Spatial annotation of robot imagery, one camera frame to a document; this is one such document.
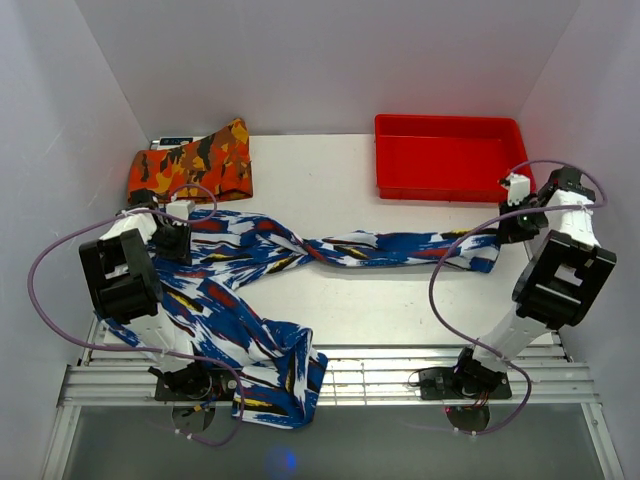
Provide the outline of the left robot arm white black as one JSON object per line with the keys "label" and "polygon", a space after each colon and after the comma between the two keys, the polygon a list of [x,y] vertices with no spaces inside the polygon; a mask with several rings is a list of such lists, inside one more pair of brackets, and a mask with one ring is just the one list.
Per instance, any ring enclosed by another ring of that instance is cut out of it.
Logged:
{"label": "left robot arm white black", "polygon": [[128,341],[143,347],[155,365],[150,372],[173,393],[190,399],[205,397],[212,376],[202,363],[170,353],[194,354],[194,334],[173,322],[162,306],[170,290],[162,286],[147,247],[155,257],[179,266],[192,263],[191,226],[186,223],[194,209],[191,201],[168,205],[175,219],[152,214],[159,206],[154,192],[133,191],[123,217],[99,239],[79,247],[79,256],[96,314],[108,320]]}

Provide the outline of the blue white red patterned trousers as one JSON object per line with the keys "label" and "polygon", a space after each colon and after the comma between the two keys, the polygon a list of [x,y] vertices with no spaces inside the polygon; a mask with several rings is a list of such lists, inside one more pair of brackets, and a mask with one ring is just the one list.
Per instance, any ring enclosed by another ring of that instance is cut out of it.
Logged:
{"label": "blue white red patterned trousers", "polygon": [[328,359],[312,345],[313,331],[259,316],[237,293],[263,277],[313,261],[334,267],[372,268],[431,264],[462,243],[448,264],[488,273],[497,261],[497,231],[468,236],[364,230],[304,239],[261,214],[195,212],[192,262],[153,260],[162,282],[162,306],[175,331],[187,334],[196,354],[240,372],[232,414],[244,421],[296,429],[314,417]]}

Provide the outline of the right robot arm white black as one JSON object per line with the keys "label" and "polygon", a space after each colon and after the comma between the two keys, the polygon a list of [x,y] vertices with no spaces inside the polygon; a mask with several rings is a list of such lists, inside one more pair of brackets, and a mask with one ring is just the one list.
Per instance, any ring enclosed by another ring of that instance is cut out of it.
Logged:
{"label": "right robot arm white black", "polygon": [[451,385],[464,397],[488,397],[507,382],[507,364],[537,338],[586,316],[617,262],[594,234],[593,190],[580,170],[552,171],[537,193],[525,194],[520,174],[503,180],[508,191],[499,206],[502,244],[545,236],[518,278],[513,307],[478,344],[464,348],[451,373]]}

